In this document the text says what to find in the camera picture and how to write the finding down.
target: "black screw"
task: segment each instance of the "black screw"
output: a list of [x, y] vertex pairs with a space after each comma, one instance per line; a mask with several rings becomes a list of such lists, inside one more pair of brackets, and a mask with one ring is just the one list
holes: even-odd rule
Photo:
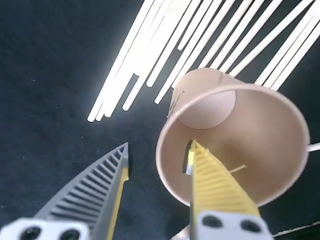
[[244, 220], [241, 222], [241, 228], [243, 230], [252, 232], [252, 233], [260, 233], [261, 232], [261, 228], [259, 227], [258, 224], [256, 224], [255, 222], [251, 221], [251, 220]]
[[27, 228], [20, 236], [20, 240], [35, 240], [41, 232], [40, 227], [32, 226]]
[[75, 229], [70, 229], [62, 233], [59, 240], [78, 240], [80, 237], [79, 231]]
[[205, 216], [202, 219], [202, 223], [211, 228], [221, 228], [223, 226], [222, 221], [219, 218], [211, 215]]

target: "white rod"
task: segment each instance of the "white rod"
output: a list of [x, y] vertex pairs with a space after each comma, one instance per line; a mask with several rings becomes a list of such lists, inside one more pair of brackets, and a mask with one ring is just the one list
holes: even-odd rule
[[315, 144], [310, 144], [308, 146], [308, 152], [313, 152], [313, 151], [318, 151], [320, 150], [320, 142], [315, 143]]
[[293, 58], [293, 56], [296, 54], [296, 52], [299, 50], [299, 48], [302, 46], [302, 44], [305, 42], [307, 37], [310, 35], [312, 30], [315, 28], [315, 26], [318, 24], [320, 20], [320, 14], [317, 14], [313, 16], [313, 18], [310, 20], [310, 22], [306, 25], [304, 30], [301, 32], [301, 34], [298, 36], [298, 38], [295, 40], [295, 42], [292, 44], [290, 49], [286, 52], [286, 54], [283, 56], [279, 64], [275, 67], [271, 75], [268, 77], [268, 79], [265, 81], [266, 88], [270, 88], [281, 72], [285, 69], [285, 67], [288, 65], [290, 60]]
[[[176, 13], [176, 9], [179, 9], [179, 11], [181, 12], [181, 14], [176, 14], [176, 18], [177, 18], [177, 24], [178, 24], [178, 21], [179, 19], [181, 18], [184, 10], [186, 9], [186, 7], [188, 6], [188, 1], [186, 0], [175, 0], [174, 1], [175, 4], [172, 5], [172, 13]], [[162, 46], [162, 49], [165, 47], [165, 44], [166, 42], [168, 41], [169, 39], [166, 39], [164, 41], [164, 45]], [[131, 60], [133, 63], [134, 61], [136, 61], [136, 56], [133, 56], [134, 58]], [[111, 117], [112, 113], [114, 112], [116, 106], [117, 106], [117, 103], [119, 102], [123, 92], [125, 91], [128, 83], [130, 81], [130, 78], [126, 79], [126, 77], [122, 78], [122, 77], [119, 77], [119, 81], [118, 81], [118, 84], [115, 88], [115, 91], [114, 91], [114, 95], [113, 95], [113, 98], [110, 100], [110, 102], [108, 102], [108, 104], [105, 105], [105, 113], [104, 115], [109, 118]]]
[[219, 68], [220, 71], [226, 72], [234, 61], [239, 57], [242, 51], [247, 47], [247, 45], [251, 42], [257, 32], [263, 27], [266, 21], [270, 18], [270, 16], [274, 13], [277, 7], [283, 0], [273, 0], [269, 6], [264, 10], [259, 19], [254, 23], [248, 33], [244, 36], [241, 42], [236, 46], [231, 55], [224, 62], [222, 67]]
[[231, 48], [234, 46], [240, 35], [243, 33], [243, 31], [248, 26], [251, 19], [254, 17], [258, 9], [261, 7], [262, 3], [265, 0], [255, 0], [249, 10], [244, 15], [243, 19], [239, 23], [239, 25], [236, 27], [234, 32], [231, 34], [230, 38], [226, 42], [226, 44], [223, 46], [221, 51], [219, 52], [218, 56], [214, 59], [213, 63], [211, 64], [210, 68], [212, 69], [218, 69], [222, 61], [226, 58], [227, 54], [231, 50]]
[[257, 80], [255, 81], [256, 85], [264, 85], [267, 88], [270, 88], [272, 86], [272, 84], [274, 83], [273, 80], [276, 80], [277, 77], [279, 76], [279, 74], [281, 73], [281, 71], [284, 69], [285, 65], [284, 61], [283, 61], [283, 57], [285, 55], [287, 55], [287, 51], [289, 49], [292, 49], [291, 46], [297, 42], [296, 40], [298, 38], [301, 39], [301, 36], [303, 36], [303, 32], [305, 32], [305, 28], [308, 25], [308, 23], [310, 22], [310, 19], [314, 16], [315, 14], [315, 8], [317, 6], [315, 4], [313, 4], [309, 10], [306, 12], [306, 14], [303, 16], [303, 18], [301, 19], [301, 21], [296, 25], [296, 27], [294, 28], [294, 30], [292, 31], [292, 33], [289, 35], [289, 37], [285, 40], [285, 42], [282, 44], [282, 46], [280, 47], [280, 49], [277, 51], [277, 53], [273, 56], [273, 58], [271, 59], [271, 61], [268, 63], [268, 65], [263, 69], [262, 73], [260, 74], [260, 76], [257, 78]]
[[[172, 4], [173, 0], [164, 0], [161, 4], [155, 18], [152, 21], [152, 24], [150, 25], [148, 31], [145, 33], [142, 39], [142, 46], [148, 46], [148, 44], [152, 41], [156, 31], [158, 31], [160, 24], [162, 24], [162, 21], [167, 14], [167, 11], [170, 8], [170, 5]], [[144, 67], [145, 56], [146, 54], [149, 54], [145, 51], [145, 47], [141, 48], [141, 51], [139, 52], [139, 57], [136, 59], [136, 68], [134, 69], [134, 73], [137, 76], [140, 76], [139, 70]]]
[[208, 10], [212, 1], [213, 0], [204, 0], [201, 6], [199, 7], [198, 11], [196, 11], [196, 14], [192, 18], [192, 21], [187, 27], [185, 33], [183, 34], [183, 37], [178, 45], [178, 50], [182, 51], [182, 49], [184, 49], [187, 42], [191, 38], [192, 34], [195, 32], [196, 27], [199, 25], [202, 17], [205, 15], [206, 11]]
[[180, 70], [179, 74], [175, 77], [175, 81], [172, 84], [172, 87], [174, 88], [178, 81], [185, 75], [189, 69], [191, 68], [192, 64], [197, 60], [198, 56], [200, 55], [201, 51], [204, 49], [206, 46], [207, 42], [211, 38], [211, 36], [214, 34], [216, 29], [218, 28], [219, 24], [221, 21], [224, 19], [226, 16], [227, 12], [230, 10], [231, 6], [234, 4], [235, 0], [226, 0], [217, 13], [217, 15], [214, 17], [212, 20], [211, 24], [203, 34], [202, 38], [200, 41], [197, 43], [196, 47], [190, 54], [190, 56], [186, 59], [182, 69]]
[[159, 76], [162, 68], [164, 67], [165, 63], [167, 62], [171, 52], [175, 48], [179, 38], [181, 37], [181, 34], [184, 32], [186, 26], [188, 25], [188, 22], [190, 21], [194, 12], [196, 11], [200, 1], [201, 0], [192, 0], [191, 1], [190, 5], [188, 6], [187, 10], [185, 11], [185, 13], [181, 19], [181, 21], [179, 22], [178, 27], [175, 29], [167, 46], [165, 47], [163, 53], [161, 54], [158, 62], [155, 65], [153, 71], [151, 72], [151, 75], [149, 76], [148, 81], [146, 82], [146, 85], [148, 87], [152, 87], [154, 85], [154, 83], [156, 82], [157, 77]]
[[122, 106], [122, 109], [125, 111], [129, 110], [132, 103], [134, 102], [141, 87], [144, 85], [152, 66], [157, 61], [159, 55], [161, 54], [166, 43], [168, 42], [172, 32], [175, 30], [176, 26], [178, 25], [179, 20], [181, 19], [183, 13], [185, 12], [191, 0], [174, 0], [174, 1], [178, 3], [178, 4], [175, 4], [175, 5], [178, 5], [178, 11], [173, 11], [171, 15], [167, 15], [165, 17], [164, 24], [162, 24], [162, 27], [160, 27], [159, 31], [157, 31], [157, 33], [154, 35], [155, 37], [154, 41], [149, 45], [149, 47], [146, 48], [147, 51], [149, 52], [151, 52], [152, 50], [157, 50], [157, 52], [154, 52], [153, 56], [148, 58], [148, 61], [147, 61], [148, 68], [145, 68], [144, 71], [141, 72], [140, 77], [135, 82], [130, 94], [125, 100]]
[[291, 74], [291, 72], [295, 69], [301, 59], [306, 55], [311, 46], [315, 43], [315, 41], [320, 36], [320, 23], [315, 27], [309, 37], [305, 40], [300, 49], [296, 52], [294, 57], [282, 71], [280, 76], [277, 78], [275, 83], [271, 86], [271, 89], [278, 91], [278, 89], [282, 86], [282, 84], [286, 81], [287, 77]]
[[110, 101], [113, 100], [113, 96], [115, 94], [114, 88], [118, 87], [118, 80], [117, 80], [118, 75], [122, 76], [122, 78], [120, 78], [121, 80], [125, 78], [126, 81], [130, 81], [132, 74], [134, 73], [134, 67], [136, 63], [134, 61], [134, 57], [138, 56], [141, 48], [143, 47], [143, 45], [141, 45], [142, 40], [146, 32], [150, 28], [153, 20], [155, 19], [162, 2], [163, 0], [155, 0], [153, 2], [152, 6], [149, 9], [148, 14], [144, 18], [143, 24], [140, 30], [138, 31], [128, 54], [125, 56], [125, 59], [121, 65], [121, 68], [119, 69], [118, 73], [113, 77], [113, 79], [109, 81], [109, 85], [107, 85], [106, 91], [103, 96], [103, 103], [95, 117], [97, 121], [100, 121], [104, 116], [106, 104], [109, 105]]
[[259, 53], [262, 52], [297, 16], [314, 0], [302, 0], [241, 62], [229, 73], [237, 76]]
[[208, 51], [208, 53], [203, 58], [202, 62], [199, 65], [199, 68], [205, 68], [207, 64], [210, 62], [210, 60], [214, 57], [218, 49], [221, 47], [221, 45], [225, 42], [231, 31], [236, 26], [237, 22], [240, 20], [242, 15], [245, 13], [249, 5], [251, 4], [253, 0], [243, 0], [238, 9], [233, 14], [232, 18], [229, 20], [223, 31], [220, 33], [219, 37], [216, 39], [216, 41], [213, 43], [212, 47]]
[[212, 16], [217, 11], [220, 3], [222, 0], [214, 0], [208, 11], [205, 13], [203, 19], [201, 20], [199, 26], [196, 28], [195, 33], [191, 37], [189, 43], [185, 47], [184, 51], [182, 52], [179, 60], [177, 61], [176, 65], [174, 66], [173, 70], [171, 71], [169, 77], [167, 78], [166, 82], [162, 86], [162, 89], [160, 90], [158, 96], [156, 97], [156, 100], [154, 101], [156, 104], [160, 102], [160, 100], [163, 98], [163, 96], [166, 94], [168, 89], [170, 88], [171, 84], [175, 81], [177, 75], [179, 74], [181, 68], [184, 66], [186, 60], [188, 59], [189, 55], [191, 54], [192, 50], [196, 46], [199, 38], [203, 34], [203, 32], [206, 30]]
[[98, 94], [98, 97], [96, 98], [95, 100], [95, 103], [91, 109], [91, 112], [89, 113], [88, 115], [88, 118], [87, 120], [89, 122], [93, 122], [97, 116], [97, 113], [99, 111], [99, 109], [101, 108], [102, 106], [102, 103], [104, 101], [104, 98], [105, 98], [105, 95], [106, 95], [106, 90], [107, 90], [107, 83], [111, 82], [114, 80], [114, 77], [116, 76], [116, 74], [118, 73], [131, 45], [133, 44], [134, 42], [134, 39], [136, 37], [136, 35], [138, 34], [139, 32], [139, 29], [141, 27], [141, 25], [143, 24], [144, 22], [144, 19], [146, 17], [146, 15], [148, 14], [149, 12], [149, 9], [151, 7], [151, 5], [153, 4], [153, 0], [145, 0], [144, 3], [142, 4], [142, 7], [140, 8], [133, 24], [132, 24], [132, 27], [131, 29], [129, 30], [129, 33], [127, 34], [125, 40], [124, 40], [124, 43], [120, 49], [120, 52], [118, 53], [113, 65], [112, 65], [112, 68], [107, 76], [107, 78], [105, 79], [105, 82]]
[[139, 58], [136, 59], [140, 65], [134, 72], [137, 76], [142, 76], [143, 74], [149, 75], [190, 1], [173, 0], [153, 38], [144, 46], [139, 54]]

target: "dark cloth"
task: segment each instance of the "dark cloth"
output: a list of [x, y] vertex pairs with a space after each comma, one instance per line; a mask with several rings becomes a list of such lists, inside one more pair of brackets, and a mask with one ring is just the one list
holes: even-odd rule
[[[0, 1], [1, 226], [32, 217], [73, 177], [125, 142], [133, 161], [132, 178], [124, 186], [114, 239], [163, 240], [188, 224], [189, 209], [167, 192], [155, 165], [171, 91], [159, 105], [153, 101], [179, 51], [174, 51], [155, 86], [142, 88], [129, 111], [121, 109], [126, 90], [111, 118], [87, 122], [142, 2]], [[297, 2], [283, 1], [252, 47]], [[296, 24], [239, 79], [253, 83]], [[280, 89], [303, 112], [313, 142], [320, 141], [319, 46], [317, 41]], [[311, 153], [297, 183], [261, 208], [273, 233], [320, 220], [319, 157], [320, 151]]]

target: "paper cup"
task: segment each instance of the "paper cup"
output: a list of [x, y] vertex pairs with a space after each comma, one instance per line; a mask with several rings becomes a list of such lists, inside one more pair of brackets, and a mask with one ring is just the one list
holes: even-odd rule
[[307, 123], [277, 91], [243, 83], [215, 69], [184, 75], [173, 90], [168, 119], [156, 146], [156, 167], [166, 189], [189, 206], [191, 177], [183, 160], [197, 140], [227, 169], [258, 206], [289, 189], [308, 159]]

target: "gray gripper base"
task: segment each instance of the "gray gripper base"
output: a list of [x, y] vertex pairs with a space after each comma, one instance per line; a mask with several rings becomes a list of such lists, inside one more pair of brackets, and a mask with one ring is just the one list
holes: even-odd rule
[[125, 143], [92, 163], [64, 186], [35, 216], [37, 219], [80, 221], [91, 239], [106, 239], [123, 169], [129, 167]]

